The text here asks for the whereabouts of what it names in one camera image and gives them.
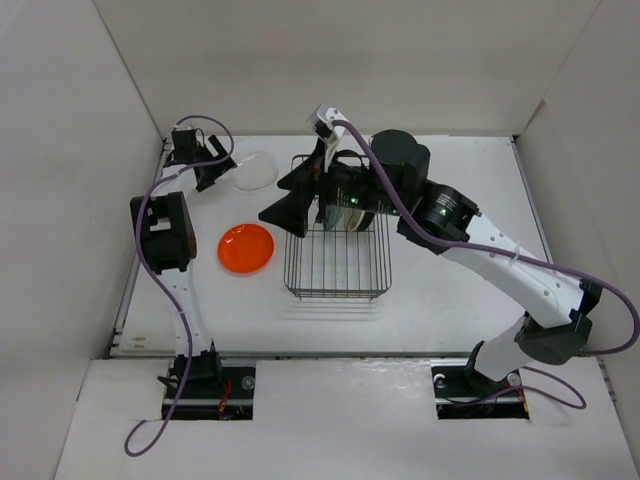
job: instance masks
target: white table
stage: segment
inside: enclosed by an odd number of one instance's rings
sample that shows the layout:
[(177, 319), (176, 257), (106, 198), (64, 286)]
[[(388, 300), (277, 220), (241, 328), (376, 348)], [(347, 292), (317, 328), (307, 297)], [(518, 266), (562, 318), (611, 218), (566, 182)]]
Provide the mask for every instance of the white table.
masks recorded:
[[(57, 480), (434, 479), (637, 480), (598, 365), (559, 368), (588, 408), (528, 394), (531, 419), (437, 420), (429, 360), (258, 362), (252, 421), (174, 421), (146, 455), (123, 442), (140, 419), (158, 419), (168, 360), (93, 361)], [(572, 400), (530, 372), (525, 384)], [(150, 422), (135, 436), (142, 448)]]
[[(458, 188), (523, 246), (544, 251), (509, 138), (421, 136), (431, 150), (429, 176)], [(236, 158), (266, 151), (280, 176), (315, 137), (240, 137)], [(355, 148), (351, 138), (345, 147)], [(220, 266), (216, 249), (230, 227), (256, 222), (285, 192), (275, 185), (241, 194), (222, 177), (188, 200), (198, 238), (195, 284), (203, 317), (222, 354), (407, 354), (468, 352), (500, 333), (522, 308), (462, 267), (391, 233), (393, 285), (372, 302), (298, 300), (283, 284), (284, 231), (267, 225), (276, 252), (258, 274), (240, 278)], [(171, 355), (170, 310), (146, 273), (137, 277), (120, 338), (125, 354)]]

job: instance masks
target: orange plate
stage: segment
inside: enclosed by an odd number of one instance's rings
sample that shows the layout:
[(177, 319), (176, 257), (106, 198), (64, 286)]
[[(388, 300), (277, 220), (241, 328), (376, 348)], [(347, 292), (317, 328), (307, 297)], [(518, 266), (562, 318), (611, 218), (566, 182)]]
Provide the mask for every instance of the orange plate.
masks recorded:
[(273, 255), (273, 237), (268, 230), (254, 223), (236, 225), (218, 243), (218, 258), (235, 273), (260, 270)]

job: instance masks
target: white wall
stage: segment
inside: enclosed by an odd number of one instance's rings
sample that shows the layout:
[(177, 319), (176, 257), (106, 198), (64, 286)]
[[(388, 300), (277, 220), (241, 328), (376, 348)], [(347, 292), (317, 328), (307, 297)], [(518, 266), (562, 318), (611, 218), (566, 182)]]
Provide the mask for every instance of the white wall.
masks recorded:
[(96, 0), (162, 130), (214, 112), (308, 133), (329, 102), (366, 131), (520, 133), (598, 0)]
[(0, 85), (0, 477), (41, 480), (113, 326), (160, 140), (90, 0), (0, 1)]
[[(624, 287), (640, 304), (640, 2), (603, 0), (518, 141), (556, 261)], [(594, 346), (629, 335), (610, 299)], [(640, 464), (640, 346), (608, 357), (625, 432)]]

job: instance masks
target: metal wire dish rack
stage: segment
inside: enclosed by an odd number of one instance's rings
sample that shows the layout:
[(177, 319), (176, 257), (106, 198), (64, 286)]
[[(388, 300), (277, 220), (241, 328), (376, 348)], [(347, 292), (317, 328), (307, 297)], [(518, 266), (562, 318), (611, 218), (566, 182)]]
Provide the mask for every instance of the metal wire dish rack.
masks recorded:
[[(296, 155), (291, 166), (307, 155)], [(284, 284), (298, 298), (374, 299), (391, 288), (389, 219), (378, 214), (362, 232), (340, 219), (332, 230), (316, 223), (318, 199), (309, 209), (305, 238), (285, 238)]]

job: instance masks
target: screw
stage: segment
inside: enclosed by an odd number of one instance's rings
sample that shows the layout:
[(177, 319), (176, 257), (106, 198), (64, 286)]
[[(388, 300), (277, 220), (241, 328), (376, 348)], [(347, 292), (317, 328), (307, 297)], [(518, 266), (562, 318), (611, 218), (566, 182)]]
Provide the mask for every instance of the screw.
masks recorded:
[(515, 372), (511, 372), (509, 375), (507, 375), (507, 382), (512, 387), (519, 387), (520, 385), (522, 385), (522, 379), (520, 378), (520, 375)]
[(442, 373), (436, 373), (433, 376), (433, 383), (436, 386), (436, 388), (444, 388), (447, 386), (447, 384), (445, 383), (446, 379), (447, 377), (445, 377)]
[(242, 388), (245, 390), (253, 390), (256, 386), (256, 379), (251, 375), (247, 375), (246, 377), (242, 377)]

